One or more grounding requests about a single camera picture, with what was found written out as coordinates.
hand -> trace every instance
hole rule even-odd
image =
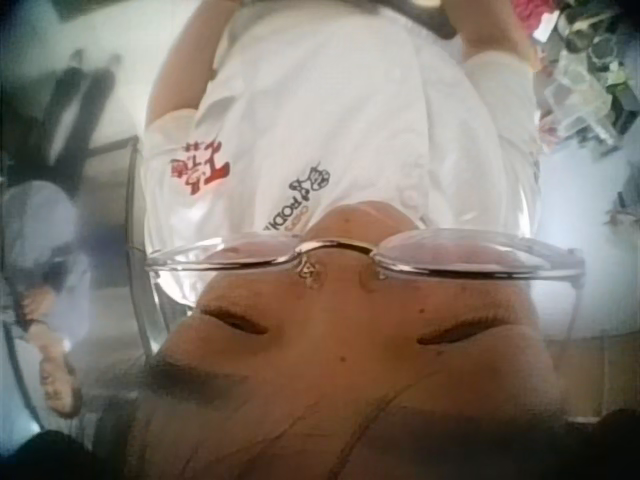
[[[53,309],[56,292],[51,287],[29,290],[22,299],[22,311],[27,320],[42,321]]]
[[[64,340],[45,324],[34,322],[27,330],[27,342],[40,350],[43,357],[65,353]]]

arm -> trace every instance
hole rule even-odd
[[[151,92],[147,126],[182,109],[197,109],[211,81],[218,44],[239,0],[203,0],[171,48]]]
[[[531,41],[511,0],[443,0],[451,24],[464,42],[467,58],[487,51],[511,53],[534,65]]]

eyebrow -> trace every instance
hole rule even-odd
[[[161,354],[142,371],[142,389],[160,397],[207,404],[228,400],[247,378],[180,365]]]

printed logo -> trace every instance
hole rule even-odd
[[[197,195],[202,187],[227,178],[231,173],[229,162],[216,165],[216,155],[222,150],[222,142],[213,140],[209,143],[187,143],[183,151],[184,159],[171,160],[171,178],[184,181],[190,195]]]
[[[320,170],[319,165],[311,167],[307,178],[294,180],[289,184],[289,190],[296,192],[291,201],[276,213],[264,227],[266,231],[293,231],[309,213],[308,203],[313,192],[325,189],[331,181],[331,174],[327,170]]]

person in background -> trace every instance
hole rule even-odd
[[[81,393],[67,352],[91,319],[89,264],[76,244],[76,208],[60,188],[36,181],[9,189],[2,214],[2,273],[15,302],[15,323],[42,354],[47,405],[73,417]]]
[[[121,63],[120,55],[112,55],[106,66],[89,74],[88,85],[82,94],[78,115],[64,146],[56,157],[56,183],[71,198],[75,198],[80,189],[82,172],[89,157],[91,139],[115,89],[116,74]]]
[[[50,160],[54,160],[50,158],[52,155],[51,149],[60,126],[60,120],[82,91],[84,80],[87,77],[83,63],[84,51],[82,49],[75,50],[69,57],[67,68],[56,80],[53,92],[42,115],[42,158],[47,163],[50,163]]]

